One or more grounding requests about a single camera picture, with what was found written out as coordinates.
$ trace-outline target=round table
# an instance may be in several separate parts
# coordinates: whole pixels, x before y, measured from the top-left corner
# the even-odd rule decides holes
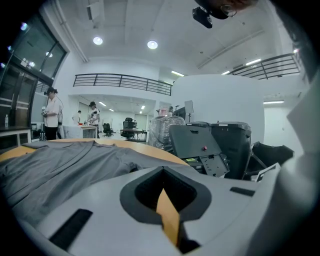
[[[129,148],[134,151],[137,151],[141,154],[170,161],[173,163],[181,164],[181,165],[188,165],[180,158],[170,154],[164,150],[159,148],[137,143],[131,141],[124,141],[124,140],[116,140],[116,139],[105,139],[105,138],[65,138],[65,139],[56,139],[51,140],[52,142],[88,142],[94,140],[99,144],[104,145],[117,145],[119,148]],[[26,146],[19,146],[14,149],[11,149],[2,155],[0,155],[0,162],[6,159],[20,157],[27,153],[34,152],[35,149],[29,148]],[[178,234],[179,234],[179,223],[180,223],[180,215],[175,209],[174,205],[170,201],[168,195],[166,194],[165,190],[163,189],[156,208],[156,212],[161,215],[162,217],[162,224],[163,224],[163,231],[171,240],[171,242],[176,245],[178,241]]]
[[[88,142],[95,140],[99,144],[104,144],[104,145],[112,145],[115,144],[119,148],[129,148],[134,151],[137,151],[141,154],[162,159],[162,160],[167,160],[173,163],[181,164],[181,165],[187,165],[184,161],[182,161],[180,158],[174,156],[173,154],[170,154],[164,150],[161,150],[159,148],[141,144],[141,143],[136,143],[132,141],[125,141],[125,140],[116,140],[116,139],[105,139],[105,138],[65,138],[65,139],[56,139],[56,140],[51,140],[52,142]],[[2,155],[0,155],[0,162],[9,158],[15,158],[15,157],[20,157],[26,153],[32,153],[35,151],[33,148],[29,148],[26,146],[19,146],[14,149],[11,149]]]

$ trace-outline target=water bottle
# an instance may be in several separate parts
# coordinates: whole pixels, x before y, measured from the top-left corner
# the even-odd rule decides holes
[[[9,126],[9,118],[8,115],[5,115],[5,122],[4,122],[4,126],[7,128]]]

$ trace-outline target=ceiling pipe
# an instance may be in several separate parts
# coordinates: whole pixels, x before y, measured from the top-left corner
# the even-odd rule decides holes
[[[54,0],[51,2],[53,8],[56,10],[55,15],[62,27],[62,29],[64,30],[65,34],[68,36],[72,46],[74,47],[74,49],[76,50],[77,54],[79,55],[79,57],[82,59],[82,61],[84,63],[87,63],[89,60],[86,57],[86,55],[84,54],[84,52],[81,50],[79,44],[77,43],[74,35],[72,34],[70,27],[66,21],[65,15],[62,11],[61,5],[59,0]]]

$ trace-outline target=white table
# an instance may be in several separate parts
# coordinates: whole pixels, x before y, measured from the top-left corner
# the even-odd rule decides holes
[[[64,139],[98,138],[98,127],[92,125],[62,125]]]
[[[16,135],[18,147],[20,144],[20,134],[27,134],[28,143],[31,143],[31,129],[25,126],[9,126],[0,128],[0,137]]]

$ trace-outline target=person in white shirt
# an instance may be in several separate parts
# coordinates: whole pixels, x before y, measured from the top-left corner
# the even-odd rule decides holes
[[[57,129],[58,129],[58,114],[60,104],[57,100],[56,94],[58,91],[49,87],[46,91],[46,95],[48,96],[48,104],[45,108],[46,114],[44,117],[44,132],[47,141],[55,140]]]
[[[100,111],[96,108],[96,103],[94,101],[90,102],[89,107],[91,107],[91,111],[89,111],[88,116],[88,125],[97,127],[97,138],[99,137],[99,121],[100,121]]]
[[[81,114],[81,110],[79,110],[77,113],[75,113],[72,117],[73,123],[78,126],[80,123],[80,114]]]

